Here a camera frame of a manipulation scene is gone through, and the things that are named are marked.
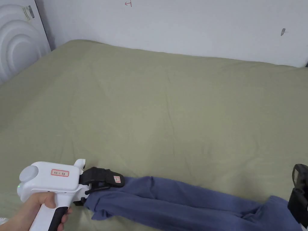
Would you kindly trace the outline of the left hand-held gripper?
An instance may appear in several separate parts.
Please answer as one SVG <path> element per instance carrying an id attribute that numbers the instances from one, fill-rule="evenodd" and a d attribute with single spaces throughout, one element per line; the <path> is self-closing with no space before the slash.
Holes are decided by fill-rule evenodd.
<path id="1" fill-rule="evenodd" d="M 42 205 L 30 227 L 31 231 L 56 231 L 73 202 L 86 199 L 94 192 L 125 186 L 123 175 L 97 167 L 84 171 L 85 162 L 85 159 L 78 159 L 73 165 L 35 162 L 22 170 L 17 187 L 22 202 L 34 193 L 55 193 L 56 207 L 51 209 Z"/>

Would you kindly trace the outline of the person's left hand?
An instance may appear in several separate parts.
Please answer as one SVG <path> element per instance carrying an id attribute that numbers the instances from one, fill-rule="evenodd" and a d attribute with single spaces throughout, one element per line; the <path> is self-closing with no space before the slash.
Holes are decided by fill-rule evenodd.
<path id="1" fill-rule="evenodd" d="M 40 192 L 32 194 L 12 218 L 0 225 L 0 230 L 29 231 L 42 205 L 50 209 L 56 208 L 55 193 Z"/>

